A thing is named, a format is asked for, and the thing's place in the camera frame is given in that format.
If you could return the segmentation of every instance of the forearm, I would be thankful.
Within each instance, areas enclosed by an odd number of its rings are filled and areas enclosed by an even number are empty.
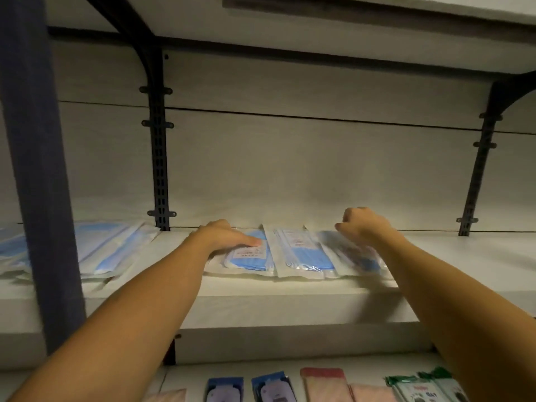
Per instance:
[[[12,401],[140,399],[193,304],[209,254],[203,240],[191,240],[132,279]]]
[[[374,247],[473,402],[534,392],[534,319],[395,230],[379,233]]]

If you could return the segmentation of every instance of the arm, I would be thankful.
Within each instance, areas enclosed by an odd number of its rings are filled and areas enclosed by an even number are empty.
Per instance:
[[[211,252],[259,240],[225,220],[191,234],[115,292],[11,402],[140,400],[195,300]]]
[[[336,228],[375,248],[471,402],[536,395],[536,321],[452,265],[409,243],[368,208]]]

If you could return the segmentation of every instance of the navy blue pillar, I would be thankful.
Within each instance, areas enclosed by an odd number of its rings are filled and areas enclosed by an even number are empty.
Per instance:
[[[86,314],[43,0],[0,0],[0,98],[51,354]]]

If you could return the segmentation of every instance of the hand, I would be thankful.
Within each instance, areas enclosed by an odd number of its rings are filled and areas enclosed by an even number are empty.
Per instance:
[[[263,243],[258,238],[232,229],[229,222],[224,219],[211,221],[206,226],[199,226],[197,231],[190,235],[189,240],[203,241],[209,247],[210,252],[236,247],[237,245],[257,247]]]
[[[385,232],[396,231],[385,217],[374,213],[368,207],[347,208],[343,222],[335,224],[335,229],[356,244],[372,247],[376,239]]]

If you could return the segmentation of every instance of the pink package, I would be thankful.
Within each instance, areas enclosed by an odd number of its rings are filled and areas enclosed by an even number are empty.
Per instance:
[[[340,368],[302,368],[300,375],[309,402],[353,402]]]
[[[148,396],[143,402],[185,402],[186,390],[179,389],[178,391],[155,393]]]
[[[397,402],[391,388],[386,386],[372,386],[350,384],[355,402]]]

